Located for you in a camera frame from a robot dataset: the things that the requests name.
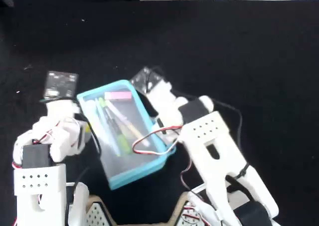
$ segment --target green marker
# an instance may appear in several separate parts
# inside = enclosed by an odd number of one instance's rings
[[[126,154],[132,153],[132,148],[130,147],[129,143],[127,142],[126,137],[123,135],[116,120],[112,118],[104,99],[100,97],[99,103],[100,103],[101,107],[104,109],[104,112],[107,116],[107,122],[110,125],[110,128],[112,128],[114,130],[114,133],[116,135],[116,139],[117,139],[118,144],[120,145],[122,151],[124,151]]]

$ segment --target marker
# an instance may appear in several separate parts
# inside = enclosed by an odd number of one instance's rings
[[[128,129],[138,138],[143,138],[144,136],[141,134],[141,132],[125,117],[109,100],[105,100],[106,106],[113,112],[113,114],[116,115],[122,121],[122,123],[128,127]],[[143,145],[146,147],[150,146],[150,142],[147,139],[144,139],[141,141]]]
[[[132,153],[132,148],[129,146],[129,143],[126,140],[126,137],[123,135],[119,125],[117,124],[116,120],[112,118],[108,108],[106,107],[105,101],[103,98],[99,98],[99,105],[104,109],[104,115],[107,118],[108,125],[110,128],[113,129],[118,144],[120,145],[121,149],[126,153]]]

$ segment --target pencil case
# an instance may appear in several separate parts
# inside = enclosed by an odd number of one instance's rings
[[[119,80],[77,95],[101,145],[101,163],[111,190],[161,169],[167,157],[132,152],[132,144],[152,131],[139,95],[127,80]],[[164,152],[167,146],[153,134],[136,149]]]

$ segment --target black table surface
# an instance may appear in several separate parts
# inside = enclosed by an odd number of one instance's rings
[[[282,225],[318,225],[319,1],[114,2],[0,10],[1,225],[15,218],[12,146],[46,113],[48,70],[76,72],[78,92],[160,66],[175,89],[238,107],[243,153],[278,203]],[[237,115],[221,114],[234,136]],[[66,160],[73,181],[94,158]],[[183,147],[165,167],[110,191],[84,178],[119,224],[165,222],[184,191]],[[200,184],[196,170],[186,176]]]

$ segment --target pink eraser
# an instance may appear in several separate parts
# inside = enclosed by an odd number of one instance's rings
[[[132,93],[130,91],[105,92],[104,97],[106,100],[130,100]]]

